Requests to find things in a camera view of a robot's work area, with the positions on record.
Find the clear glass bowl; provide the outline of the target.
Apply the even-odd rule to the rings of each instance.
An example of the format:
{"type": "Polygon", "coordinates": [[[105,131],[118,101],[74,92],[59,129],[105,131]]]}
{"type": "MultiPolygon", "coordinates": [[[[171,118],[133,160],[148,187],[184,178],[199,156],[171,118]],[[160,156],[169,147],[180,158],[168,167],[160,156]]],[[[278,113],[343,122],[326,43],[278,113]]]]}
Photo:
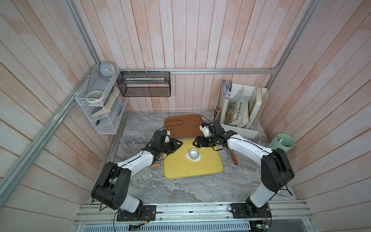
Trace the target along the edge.
{"type": "Polygon", "coordinates": [[[200,152],[195,149],[195,148],[192,148],[189,152],[188,152],[188,156],[191,160],[198,160],[200,158],[200,152]]]}

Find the white dough piece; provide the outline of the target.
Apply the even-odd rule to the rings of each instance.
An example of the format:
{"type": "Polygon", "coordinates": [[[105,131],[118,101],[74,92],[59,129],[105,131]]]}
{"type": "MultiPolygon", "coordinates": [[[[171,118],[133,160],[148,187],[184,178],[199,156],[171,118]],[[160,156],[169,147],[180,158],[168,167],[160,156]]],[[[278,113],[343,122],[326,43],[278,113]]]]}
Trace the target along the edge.
{"type": "Polygon", "coordinates": [[[191,149],[187,154],[186,154],[186,158],[191,160],[191,161],[195,161],[195,162],[199,162],[201,160],[201,154],[198,150],[195,150],[195,149],[191,149]]]}

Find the yellow plastic tray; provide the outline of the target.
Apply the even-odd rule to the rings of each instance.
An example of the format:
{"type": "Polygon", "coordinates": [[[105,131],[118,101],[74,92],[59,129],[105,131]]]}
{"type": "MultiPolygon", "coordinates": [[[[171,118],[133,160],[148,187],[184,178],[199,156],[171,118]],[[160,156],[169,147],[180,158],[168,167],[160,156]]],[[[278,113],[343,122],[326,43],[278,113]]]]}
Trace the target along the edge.
{"type": "Polygon", "coordinates": [[[163,161],[164,176],[167,179],[194,177],[221,173],[224,166],[219,152],[212,148],[197,148],[193,140],[183,140],[181,147],[163,161]],[[197,159],[191,159],[189,151],[199,151],[197,159]]]}

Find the wooden dough roller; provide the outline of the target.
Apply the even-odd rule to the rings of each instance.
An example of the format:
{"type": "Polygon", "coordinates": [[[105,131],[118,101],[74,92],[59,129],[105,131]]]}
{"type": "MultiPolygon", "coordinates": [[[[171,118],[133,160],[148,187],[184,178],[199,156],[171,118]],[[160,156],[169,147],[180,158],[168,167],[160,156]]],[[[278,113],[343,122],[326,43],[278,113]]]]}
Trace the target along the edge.
{"type": "Polygon", "coordinates": [[[150,165],[150,168],[151,169],[156,169],[156,168],[159,168],[160,166],[161,166],[160,162],[155,162],[154,164],[150,165]]]}

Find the metal dough scraper wooden handle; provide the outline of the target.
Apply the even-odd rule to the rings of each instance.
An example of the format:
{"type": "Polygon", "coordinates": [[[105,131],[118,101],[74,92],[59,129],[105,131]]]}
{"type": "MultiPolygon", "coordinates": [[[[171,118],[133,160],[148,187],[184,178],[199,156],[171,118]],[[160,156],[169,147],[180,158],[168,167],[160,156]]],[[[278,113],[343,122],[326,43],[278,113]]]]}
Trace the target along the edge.
{"type": "Polygon", "coordinates": [[[239,164],[239,162],[238,162],[235,154],[234,153],[230,153],[230,156],[231,156],[231,159],[232,159],[233,164],[237,166],[239,164]]]}

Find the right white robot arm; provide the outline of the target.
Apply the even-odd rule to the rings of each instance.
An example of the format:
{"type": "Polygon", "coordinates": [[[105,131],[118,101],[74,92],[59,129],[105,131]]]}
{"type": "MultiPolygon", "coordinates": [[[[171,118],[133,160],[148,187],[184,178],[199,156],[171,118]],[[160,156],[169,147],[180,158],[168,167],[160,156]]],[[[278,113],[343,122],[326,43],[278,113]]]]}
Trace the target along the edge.
{"type": "Polygon", "coordinates": [[[193,142],[197,148],[215,148],[220,145],[237,151],[253,160],[261,167],[261,184],[246,200],[245,210],[249,215],[260,211],[280,189],[295,177],[287,154],[280,148],[262,147],[244,139],[233,130],[225,131],[219,121],[202,123],[200,130],[203,136],[198,136],[193,142]]]}

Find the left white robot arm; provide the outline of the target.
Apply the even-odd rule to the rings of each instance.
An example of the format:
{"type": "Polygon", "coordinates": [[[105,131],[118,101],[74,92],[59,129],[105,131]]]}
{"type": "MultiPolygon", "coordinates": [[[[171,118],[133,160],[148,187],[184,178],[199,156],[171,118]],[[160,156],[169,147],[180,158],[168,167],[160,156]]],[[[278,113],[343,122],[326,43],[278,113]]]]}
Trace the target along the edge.
{"type": "Polygon", "coordinates": [[[142,203],[128,193],[131,177],[160,160],[161,155],[175,153],[182,145],[183,142],[170,137],[169,131],[155,131],[150,142],[137,155],[126,161],[110,161],[104,165],[91,191],[91,198],[112,210],[137,214],[142,203]]]}

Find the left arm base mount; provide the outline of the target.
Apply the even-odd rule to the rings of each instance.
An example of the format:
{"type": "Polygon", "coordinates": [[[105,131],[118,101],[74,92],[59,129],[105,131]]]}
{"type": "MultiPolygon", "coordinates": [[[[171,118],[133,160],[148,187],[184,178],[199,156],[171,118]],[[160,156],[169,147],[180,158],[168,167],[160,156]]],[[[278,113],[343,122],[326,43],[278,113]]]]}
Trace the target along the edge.
{"type": "Polygon", "coordinates": [[[143,201],[140,201],[137,210],[134,213],[130,213],[125,210],[118,210],[117,221],[153,221],[156,219],[156,205],[144,205],[143,201]]]}

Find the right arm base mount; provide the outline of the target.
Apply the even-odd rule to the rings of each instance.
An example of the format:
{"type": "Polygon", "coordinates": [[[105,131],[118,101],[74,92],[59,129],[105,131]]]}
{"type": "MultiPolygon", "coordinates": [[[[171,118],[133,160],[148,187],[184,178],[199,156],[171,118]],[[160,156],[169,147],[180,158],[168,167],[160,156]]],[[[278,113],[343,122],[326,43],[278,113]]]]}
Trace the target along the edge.
{"type": "Polygon", "coordinates": [[[233,214],[234,219],[271,218],[269,203],[266,202],[263,206],[257,207],[250,200],[250,197],[246,200],[246,203],[230,204],[228,211],[233,214]]]}

